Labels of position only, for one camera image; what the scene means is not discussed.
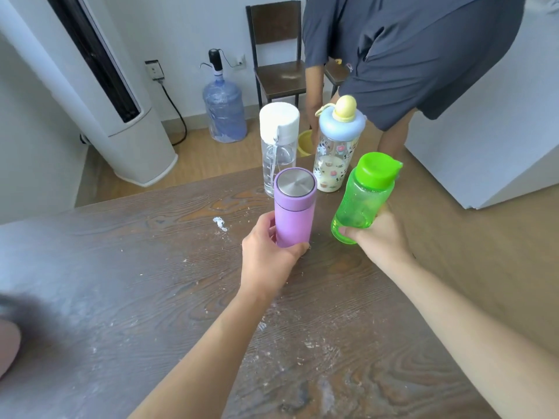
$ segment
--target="table surface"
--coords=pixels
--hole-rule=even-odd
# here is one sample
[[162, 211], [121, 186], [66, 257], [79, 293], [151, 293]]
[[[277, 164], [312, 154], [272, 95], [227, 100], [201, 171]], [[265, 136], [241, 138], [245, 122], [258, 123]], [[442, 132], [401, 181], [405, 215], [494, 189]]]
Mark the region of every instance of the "table surface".
[[[406, 296], [332, 237], [341, 197], [319, 193], [312, 248], [223, 417], [498, 417]], [[241, 240], [272, 209], [256, 168], [0, 227], [0, 314], [24, 335], [0, 417], [125, 417], [231, 301]]]

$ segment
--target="wall outlet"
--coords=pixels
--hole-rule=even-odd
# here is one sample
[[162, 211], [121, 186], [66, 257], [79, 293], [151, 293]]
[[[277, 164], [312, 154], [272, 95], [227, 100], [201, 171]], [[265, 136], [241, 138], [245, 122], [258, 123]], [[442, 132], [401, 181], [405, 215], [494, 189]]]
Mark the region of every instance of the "wall outlet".
[[163, 69], [161, 69], [161, 65], [159, 64], [159, 60], [146, 61], [145, 68], [147, 69], [148, 75], [152, 80], [157, 81], [159, 79], [165, 79]]
[[245, 58], [244, 54], [241, 54], [240, 56], [237, 56], [236, 58], [236, 66], [235, 69], [240, 70], [240, 69], [246, 69], [247, 68], [247, 59]]

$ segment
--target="green bottle cap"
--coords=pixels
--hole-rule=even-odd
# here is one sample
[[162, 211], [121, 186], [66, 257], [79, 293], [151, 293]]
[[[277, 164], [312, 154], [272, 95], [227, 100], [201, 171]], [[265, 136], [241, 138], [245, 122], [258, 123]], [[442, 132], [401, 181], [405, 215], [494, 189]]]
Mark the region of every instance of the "green bottle cap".
[[369, 189], [384, 190], [392, 185], [402, 166], [402, 162], [394, 160], [388, 154], [367, 153], [357, 163], [355, 179]]

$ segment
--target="purple thermos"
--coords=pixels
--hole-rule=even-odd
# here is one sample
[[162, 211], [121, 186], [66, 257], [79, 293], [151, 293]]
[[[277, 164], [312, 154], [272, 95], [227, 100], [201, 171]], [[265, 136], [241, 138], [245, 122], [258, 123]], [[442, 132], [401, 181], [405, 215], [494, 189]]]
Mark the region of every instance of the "purple thermos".
[[306, 169], [287, 168], [276, 175], [274, 205], [276, 242], [279, 247], [309, 242], [316, 189], [316, 178]]

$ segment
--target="green bottle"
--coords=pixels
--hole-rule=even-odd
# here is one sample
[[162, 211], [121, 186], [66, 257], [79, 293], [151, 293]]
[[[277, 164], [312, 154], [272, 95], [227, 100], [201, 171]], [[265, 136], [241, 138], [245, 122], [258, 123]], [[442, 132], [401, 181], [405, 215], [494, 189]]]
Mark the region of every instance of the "green bottle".
[[345, 244], [355, 241], [339, 233], [340, 226], [368, 228], [394, 189], [402, 163], [384, 153], [367, 153], [351, 171], [346, 193], [332, 220], [332, 233]]

